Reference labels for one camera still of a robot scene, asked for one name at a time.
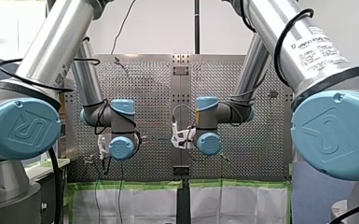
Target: metal pole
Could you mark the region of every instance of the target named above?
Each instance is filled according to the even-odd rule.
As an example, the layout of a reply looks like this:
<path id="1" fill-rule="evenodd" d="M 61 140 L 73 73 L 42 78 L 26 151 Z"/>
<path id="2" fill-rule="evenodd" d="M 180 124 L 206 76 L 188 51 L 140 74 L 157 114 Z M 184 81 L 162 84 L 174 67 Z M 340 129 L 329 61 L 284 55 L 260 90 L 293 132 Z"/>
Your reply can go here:
<path id="1" fill-rule="evenodd" d="M 16 74 L 61 87 L 93 15 L 87 0 L 56 2 Z"/>
<path id="2" fill-rule="evenodd" d="M 194 27 L 195 27 L 195 44 L 196 54 L 200 54 L 200 0 L 194 0 Z"/>
<path id="3" fill-rule="evenodd" d="M 239 100 L 239 102 L 243 102 L 245 105 L 251 103 L 251 100 L 255 98 L 255 91 L 253 89 L 266 75 L 268 65 L 269 52 L 258 34 L 254 34 L 251 46 L 243 62 L 241 75 L 233 92 L 233 101 Z"/>

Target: green tape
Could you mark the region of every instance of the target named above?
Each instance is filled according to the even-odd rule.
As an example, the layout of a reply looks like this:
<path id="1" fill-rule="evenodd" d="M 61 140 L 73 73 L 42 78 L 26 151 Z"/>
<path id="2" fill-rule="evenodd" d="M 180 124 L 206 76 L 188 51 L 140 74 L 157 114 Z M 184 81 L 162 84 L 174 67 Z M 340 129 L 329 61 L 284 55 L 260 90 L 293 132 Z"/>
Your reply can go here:
<path id="1" fill-rule="evenodd" d="M 121 181 L 99 181 L 97 190 L 101 189 L 119 189 Z M 235 179 L 197 179 L 190 180 L 191 188 L 216 188 L 221 186 L 266 188 L 266 189 L 287 189 L 286 203 L 286 222 L 290 223 L 291 213 L 291 192 L 290 182 L 262 182 Z M 89 183 L 69 183 L 68 184 L 68 206 L 69 206 L 69 224 L 73 224 L 73 208 L 75 193 L 80 190 L 95 190 L 96 182 Z M 131 190 L 156 190 L 156 189 L 178 189 L 181 188 L 181 181 L 161 181 L 161 182 L 126 182 L 123 181 L 122 189 Z"/>
<path id="2" fill-rule="evenodd" d="M 285 182 L 262 182 L 252 180 L 235 180 L 235 179 L 215 179 L 215 180 L 190 180 L 191 188 L 213 188 L 220 186 L 232 187 L 249 187 L 249 188 L 266 188 L 266 189 L 286 189 Z"/>

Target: white wall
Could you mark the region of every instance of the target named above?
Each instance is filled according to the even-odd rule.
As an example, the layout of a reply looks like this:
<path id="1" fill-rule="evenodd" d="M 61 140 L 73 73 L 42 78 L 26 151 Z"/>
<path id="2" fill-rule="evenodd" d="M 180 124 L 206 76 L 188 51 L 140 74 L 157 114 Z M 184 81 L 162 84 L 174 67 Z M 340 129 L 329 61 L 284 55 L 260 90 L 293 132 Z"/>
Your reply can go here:
<path id="1" fill-rule="evenodd" d="M 0 2 L 0 58 L 22 58 L 45 17 L 44 2 Z"/>
<path id="2" fill-rule="evenodd" d="M 110 53 L 131 0 L 107 5 L 88 35 L 95 53 Z M 229 3 L 200 0 L 200 53 L 245 54 L 252 33 Z M 194 0 L 137 0 L 115 53 L 194 52 Z"/>

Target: robot logo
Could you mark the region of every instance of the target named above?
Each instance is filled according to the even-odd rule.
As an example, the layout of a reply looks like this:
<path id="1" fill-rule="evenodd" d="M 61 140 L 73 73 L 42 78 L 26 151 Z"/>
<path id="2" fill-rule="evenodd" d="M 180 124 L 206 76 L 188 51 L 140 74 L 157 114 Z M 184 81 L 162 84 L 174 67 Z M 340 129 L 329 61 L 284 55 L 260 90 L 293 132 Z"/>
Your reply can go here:
<path id="1" fill-rule="evenodd" d="M 321 154 L 324 161 L 330 161 L 342 154 L 359 149 L 359 136 L 340 119 L 339 111 L 331 108 L 302 125 L 301 130 L 309 145 Z"/>
<path id="2" fill-rule="evenodd" d="M 51 120 L 30 111 L 22 111 L 18 116 L 8 139 L 32 147 L 40 147 L 51 126 Z"/>

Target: metal stand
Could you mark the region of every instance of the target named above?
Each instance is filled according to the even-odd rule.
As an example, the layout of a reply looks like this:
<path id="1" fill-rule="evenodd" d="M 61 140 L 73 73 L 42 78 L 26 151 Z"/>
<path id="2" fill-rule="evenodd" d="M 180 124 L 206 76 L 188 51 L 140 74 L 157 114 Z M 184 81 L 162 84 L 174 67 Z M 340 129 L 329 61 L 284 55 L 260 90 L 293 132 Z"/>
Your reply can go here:
<path id="1" fill-rule="evenodd" d="M 188 166 L 173 167 L 175 179 L 182 181 L 182 187 L 176 192 L 176 224 L 191 223 L 189 171 Z"/>
<path id="2" fill-rule="evenodd" d="M 0 203 L 0 224 L 39 224 L 40 201 L 40 185 L 33 183 L 25 195 Z"/>

